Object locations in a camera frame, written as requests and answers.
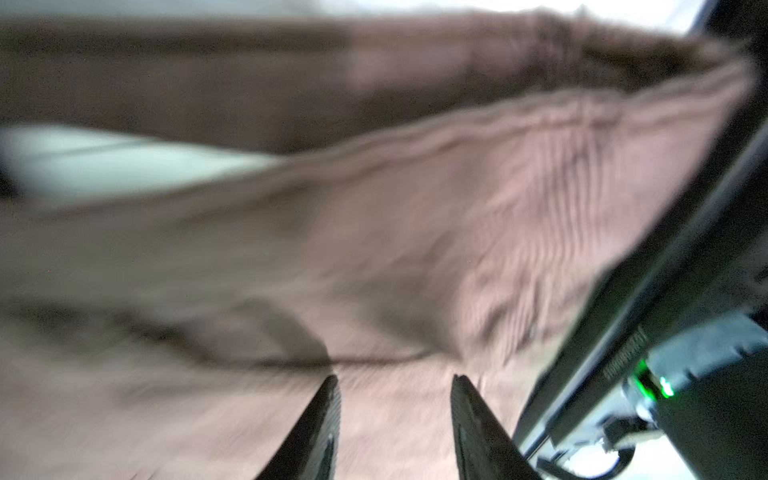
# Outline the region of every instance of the fabric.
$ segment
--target fabric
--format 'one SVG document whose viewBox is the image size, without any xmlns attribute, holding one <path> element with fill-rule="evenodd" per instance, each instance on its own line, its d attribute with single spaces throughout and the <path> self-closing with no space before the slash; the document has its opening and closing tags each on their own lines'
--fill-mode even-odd
<svg viewBox="0 0 768 480">
<path fill-rule="evenodd" d="M 332 370 L 337 478 L 456 478 L 751 87 L 716 41 L 544 13 L 0 28 L 0 119 L 285 154 L 0 213 L 3 478 L 252 478 Z"/>
</svg>

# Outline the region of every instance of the blanket fold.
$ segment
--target blanket fold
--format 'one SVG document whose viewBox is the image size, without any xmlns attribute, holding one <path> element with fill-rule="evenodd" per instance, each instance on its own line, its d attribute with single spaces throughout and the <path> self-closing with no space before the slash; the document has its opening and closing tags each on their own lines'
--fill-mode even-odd
<svg viewBox="0 0 768 480">
<path fill-rule="evenodd" d="M 0 472 L 248 478 L 332 369 L 337 478 L 455 477 L 453 373 L 511 429 L 751 86 L 717 41 L 540 12 L 3 21 L 4 124 L 283 156 L 0 207 Z"/>
</svg>

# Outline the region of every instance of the black plastic part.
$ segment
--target black plastic part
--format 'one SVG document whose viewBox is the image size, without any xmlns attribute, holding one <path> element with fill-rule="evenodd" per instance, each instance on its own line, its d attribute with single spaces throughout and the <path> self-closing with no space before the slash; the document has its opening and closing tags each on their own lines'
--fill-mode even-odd
<svg viewBox="0 0 768 480">
<path fill-rule="evenodd" d="M 466 376 L 454 376 L 451 414 L 460 480 L 541 480 Z"/>
<path fill-rule="evenodd" d="M 768 350 L 660 401 L 654 418 L 700 480 L 768 478 Z"/>
<path fill-rule="evenodd" d="M 330 480 L 339 450 L 341 393 L 328 376 L 256 480 Z"/>
<path fill-rule="evenodd" d="M 630 419 L 611 419 L 603 427 L 604 447 L 610 450 L 633 448 L 639 443 L 658 439 L 664 432 L 653 427 L 638 417 Z"/>
</svg>

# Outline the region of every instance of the black cable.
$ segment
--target black cable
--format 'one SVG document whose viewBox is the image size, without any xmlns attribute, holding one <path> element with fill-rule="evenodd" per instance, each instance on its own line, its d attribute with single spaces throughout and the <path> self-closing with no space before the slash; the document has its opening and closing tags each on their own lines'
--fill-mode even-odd
<svg viewBox="0 0 768 480">
<path fill-rule="evenodd" d="M 633 457 L 634 447 L 619 450 L 619 458 L 610 470 L 597 477 L 589 478 L 580 477 L 570 473 L 568 470 L 561 468 L 556 463 L 550 462 L 549 460 L 544 460 L 543 458 L 539 458 L 536 461 L 536 469 L 541 470 L 548 475 L 552 475 L 555 478 L 559 478 L 560 480 L 609 480 L 610 478 L 615 478 L 617 475 L 622 473 L 626 467 L 629 466 L 630 462 L 632 462 Z"/>
</svg>

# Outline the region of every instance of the green led light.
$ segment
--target green led light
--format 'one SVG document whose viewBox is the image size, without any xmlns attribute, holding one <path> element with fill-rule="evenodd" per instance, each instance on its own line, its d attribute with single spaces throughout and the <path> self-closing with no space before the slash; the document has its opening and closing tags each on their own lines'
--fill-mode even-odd
<svg viewBox="0 0 768 480">
<path fill-rule="evenodd" d="M 664 395 L 665 399 L 670 398 L 671 396 L 674 396 L 674 390 L 672 390 L 672 385 L 665 379 L 664 377 L 661 377 L 659 379 L 659 382 L 661 383 L 661 394 Z"/>
<path fill-rule="evenodd" d="M 634 377 L 634 384 L 637 385 L 637 389 L 640 390 L 640 393 L 642 393 L 645 398 L 653 402 L 656 402 L 656 397 L 654 396 L 654 394 L 650 390 L 645 388 L 645 385 L 643 385 L 642 382 L 637 379 L 637 377 Z"/>
</svg>

